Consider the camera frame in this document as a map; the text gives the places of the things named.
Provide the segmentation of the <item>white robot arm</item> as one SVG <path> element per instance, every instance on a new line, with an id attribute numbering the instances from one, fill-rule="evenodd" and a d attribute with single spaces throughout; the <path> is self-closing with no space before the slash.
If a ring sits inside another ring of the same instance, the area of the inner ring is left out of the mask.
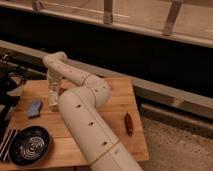
<path id="1" fill-rule="evenodd" d="M 144 171 L 97 109 L 110 97 L 99 76 L 66 63 L 56 52 L 43 57 L 50 85 L 50 106 L 57 106 L 92 171 Z"/>

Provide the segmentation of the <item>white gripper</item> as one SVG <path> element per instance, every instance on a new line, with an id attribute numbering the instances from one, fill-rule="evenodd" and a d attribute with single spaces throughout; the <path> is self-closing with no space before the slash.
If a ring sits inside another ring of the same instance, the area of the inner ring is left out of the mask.
<path id="1" fill-rule="evenodd" d="M 47 74 L 47 80 L 50 83 L 48 85 L 50 96 L 51 96 L 51 94 L 53 92 L 53 87 L 52 87 L 53 85 L 52 84 L 57 84 L 57 92 L 58 92 L 59 95 L 61 95 L 62 88 L 61 88 L 61 84 L 60 83 L 61 83 L 62 77 L 60 75 L 48 73 Z"/>

